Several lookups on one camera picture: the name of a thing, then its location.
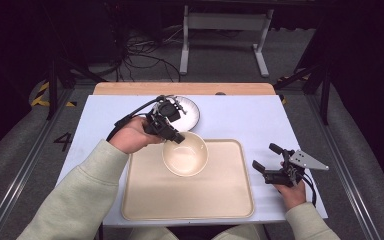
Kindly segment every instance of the sleeve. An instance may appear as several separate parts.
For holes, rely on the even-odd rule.
[[[93,239],[115,200],[128,159],[101,140],[48,195],[18,239]]]
[[[286,213],[286,220],[292,227],[295,239],[339,239],[311,203],[290,209]]]

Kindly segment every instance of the metal bracket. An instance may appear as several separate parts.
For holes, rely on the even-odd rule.
[[[323,163],[317,161],[315,158],[309,154],[297,150],[289,159],[289,162],[300,166],[302,168],[316,169],[316,170],[329,170],[329,166],[324,165]]]

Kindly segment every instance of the person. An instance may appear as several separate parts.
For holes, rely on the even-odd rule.
[[[109,142],[101,140],[88,158],[76,166],[44,200],[36,215],[18,237],[24,239],[93,239],[115,201],[119,178],[129,154],[163,141],[144,132],[147,121],[133,118]],[[287,208],[286,219],[296,239],[338,239],[311,203],[306,202],[303,181],[296,187],[275,186]],[[177,240],[164,227],[133,229],[131,240]],[[230,228],[214,239],[267,239],[262,225]]]

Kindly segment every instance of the beige tray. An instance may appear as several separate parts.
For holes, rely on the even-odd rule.
[[[128,220],[244,218],[254,211],[242,147],[236,140],[205,140],[209,159],[192,177],[170,172],[163,144],[132,155],[121,212]]]

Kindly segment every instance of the white bowl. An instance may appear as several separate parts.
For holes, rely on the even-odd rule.
[[[192,132],[181,132],[185,137],[180,144],[167,141],[163,146],[164,164],[172,173],[191,177],[200,173],[208,162],[208,148],[205,141]]]

